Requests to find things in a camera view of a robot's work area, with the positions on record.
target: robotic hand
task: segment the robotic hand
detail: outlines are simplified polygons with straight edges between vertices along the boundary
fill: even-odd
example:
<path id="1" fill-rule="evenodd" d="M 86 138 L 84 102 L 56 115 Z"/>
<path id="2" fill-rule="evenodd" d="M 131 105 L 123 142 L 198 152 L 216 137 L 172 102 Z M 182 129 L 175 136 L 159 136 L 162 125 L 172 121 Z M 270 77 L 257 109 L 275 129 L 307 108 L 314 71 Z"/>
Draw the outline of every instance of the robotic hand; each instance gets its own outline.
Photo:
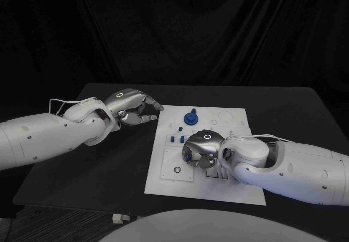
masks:
<path id="1" fill-rule="evenodd" d="M 193 152 L 201 155 L 198 160 Z M 265 168 L 268 157 L 275 164 Z M 240 183 L 302 202 L 349 205 L 349 156 L 327 149 L 282 141 L 265 143 L 252 136 L 223 138 L 201 130 L 184 142 L 181 158 L 201 169 L 217 161 Z"/>
<path id="2" fill-rule="evenodd" d="M 145 104 L 162 111 L 154 99 L 129 88 L 112 94 L 103 103 L 96 98 L 63 103 L 74 105 L 61 116 L 50 114 L 48 108 L 48 113 L 0 123 L 0 170 L 43 161 L 82 143 L 97 144 L 120 123 L 136 125 L 155 120 L 154 115 L 139 116 Z"/>

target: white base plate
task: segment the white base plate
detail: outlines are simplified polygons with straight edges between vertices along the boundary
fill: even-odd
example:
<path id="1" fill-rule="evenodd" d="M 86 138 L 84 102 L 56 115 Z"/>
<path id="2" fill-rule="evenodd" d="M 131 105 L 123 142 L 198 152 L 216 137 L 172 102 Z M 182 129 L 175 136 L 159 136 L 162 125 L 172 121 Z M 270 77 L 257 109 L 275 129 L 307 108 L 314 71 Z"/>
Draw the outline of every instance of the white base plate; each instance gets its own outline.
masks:
<path id="1" fill-rule="evenodd" d="M 188 166 L 181 160 L 180 136 L 198 130 L 216 131 L 223 137 L 250 135 L 245 110 L 240 108 L 162 106 L 159 112 L 144 193 L 223 202 L 266 205 L 263 190 L 243 185 L 227 174 L 220 164 L 210 169 Z M 184 123 L 184 115 L 195 109 L 198 121 Z"/>

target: table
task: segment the table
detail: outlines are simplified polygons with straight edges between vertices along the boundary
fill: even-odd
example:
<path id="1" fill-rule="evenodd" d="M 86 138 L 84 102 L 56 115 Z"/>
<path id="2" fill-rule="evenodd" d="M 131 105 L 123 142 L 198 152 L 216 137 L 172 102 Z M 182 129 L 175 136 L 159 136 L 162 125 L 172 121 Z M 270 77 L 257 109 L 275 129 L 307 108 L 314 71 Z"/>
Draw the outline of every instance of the table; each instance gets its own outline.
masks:
<path id="1" fill-rule="evenodd" d="M 349 141 L 312 91 L 305 87 L 211 87 L 86 84 L 77 100 L 105 100 L 123 88 L 141 90 L 162 105 L 245 108 L 252 134 L 273 134 L 347 154 Z M 144 113 L 157 114 L 148 106 Z M 146 216 L 177 209 L 214 209 L 257 216 L 314 235 L 349 237 L 349 207 L 298 202 L 265 191 L 266 206 L 144 194 L 157 121 L 120 126 L 95 146 L 37 163 L 15 204 Z"/>

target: black backdrop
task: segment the black backdrop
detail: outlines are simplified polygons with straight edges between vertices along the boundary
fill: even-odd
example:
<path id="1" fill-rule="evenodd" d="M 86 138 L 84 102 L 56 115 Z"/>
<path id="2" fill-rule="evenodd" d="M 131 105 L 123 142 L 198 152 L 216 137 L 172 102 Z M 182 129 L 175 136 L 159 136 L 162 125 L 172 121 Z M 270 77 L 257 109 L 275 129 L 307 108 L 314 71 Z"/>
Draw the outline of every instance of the black backdrop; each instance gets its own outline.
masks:
<path id="1" fill-rule="evenodd" d="M 0 121 L 89 82 L 308 86 L 347 135 L 347 11 L 345 0 L 1 0 Z M 28 169 L 0 173 L 1 207 Z"/>

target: small blue piece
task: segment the small blue piece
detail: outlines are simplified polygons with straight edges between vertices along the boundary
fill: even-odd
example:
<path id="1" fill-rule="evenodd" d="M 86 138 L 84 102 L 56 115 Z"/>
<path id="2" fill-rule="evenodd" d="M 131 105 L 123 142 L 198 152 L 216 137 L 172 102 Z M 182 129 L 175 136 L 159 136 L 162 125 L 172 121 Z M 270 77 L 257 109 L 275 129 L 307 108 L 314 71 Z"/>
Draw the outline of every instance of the small blue piece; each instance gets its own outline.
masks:
<path id="1" fill-rule="evenodd" d="M 187 125 L 194 125 L 197 123 L 195 110 L 193 108 L 191 112 L 184 115 L 184 123 Z"/>

